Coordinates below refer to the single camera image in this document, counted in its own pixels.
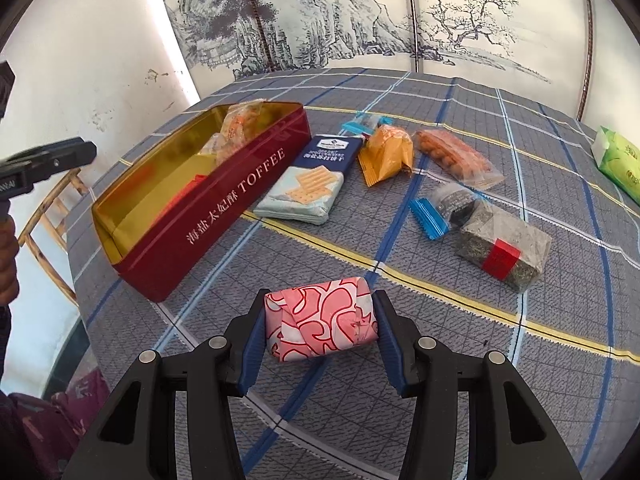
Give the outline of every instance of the pink and white wrapper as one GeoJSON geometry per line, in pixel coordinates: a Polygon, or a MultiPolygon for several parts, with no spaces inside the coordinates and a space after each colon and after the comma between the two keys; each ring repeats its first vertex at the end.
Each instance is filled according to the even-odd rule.
{"type": "Polygon", "coordinates": [[[282,361],[348,350],[378,339],[369,285],[347,278],[264,297],[267,346],[282,361]]]}

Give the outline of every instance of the purple clothing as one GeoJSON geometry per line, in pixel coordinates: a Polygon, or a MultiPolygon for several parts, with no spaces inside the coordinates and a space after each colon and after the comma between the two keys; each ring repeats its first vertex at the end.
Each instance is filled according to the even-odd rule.
{"type": "MultiPolygon", "coordinates": [[[[0,306],[0,379],[10,330],[9,309],[0,306]]],[[[97,369],[70,385],[65,393],[53,395],[50,402],[0,392],[0,456],[4,455],[0,458],[0,476],[5,478],[9,473],[9,479],[60,478],[108,395],[97,369]]]]}

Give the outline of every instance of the hand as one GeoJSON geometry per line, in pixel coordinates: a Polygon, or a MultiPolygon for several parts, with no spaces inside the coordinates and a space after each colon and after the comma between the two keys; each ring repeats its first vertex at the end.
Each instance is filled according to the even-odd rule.
{"type": "Polygon", "coordinates": [[[18,275],[15,257],[18,255],[14,219],[9,216],[0,222],[0,306],[8,305],[18,297],[18,275]]]}

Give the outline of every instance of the table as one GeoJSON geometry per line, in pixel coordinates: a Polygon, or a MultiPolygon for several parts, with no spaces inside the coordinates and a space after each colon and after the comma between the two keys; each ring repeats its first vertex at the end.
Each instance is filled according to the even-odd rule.
{"type": "MultiPolygon", "coordinates": [[[[261,287],[280,290],[370,271],[400,314],[453,351],[504,352],[558,427],[585,479],[599,478],[640,418],[640,208],[597,170],[595,132],[551,108],[460,78],[389,70],[277,72],[232,83],[123,156],[67,219],[68,256],[92,348],[113,387],[137,355],[192,349],[244,314],[261,287]],[[356,165],[322,226],[240,218],[174,293],[151,303],[108,264],[92,197],[140,155],[214,104],[249,98],[306,105],[314,134],[357,110],[414,132],[459,133],[506,177],[489,200],[553,237],[543,277],[519,295],[428,241],[408,201],[448,177],[418,153],[413,174],[368,189],[356,165]]],[[[388,384],[376,345],[302,364],[265,356],[256,385],[231,403],[249,479],[387,479],[402,465],[414,408],[388,384]]],[[[176,446],[189,478],[185,399],[176,446]]],[[[454,478],[463,478],[467,399],[460,394],[454,478]]]]}

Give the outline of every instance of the wall mural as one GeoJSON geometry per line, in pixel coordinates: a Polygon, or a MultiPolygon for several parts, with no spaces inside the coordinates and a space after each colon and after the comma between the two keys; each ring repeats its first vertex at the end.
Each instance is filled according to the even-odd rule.
{"type": "Polygon", "coordinates": [[[202,95],[271,68],[411,70],[417,56],[427,73],[505,88],[567,113],[577,105],[584,50],[581,0],[418,0],[417,52],[407,0],[165,4],[202,95]],[[545,17],[549,12],[570,23],[568,31],[554,30],[553,16],[545,17]]]}

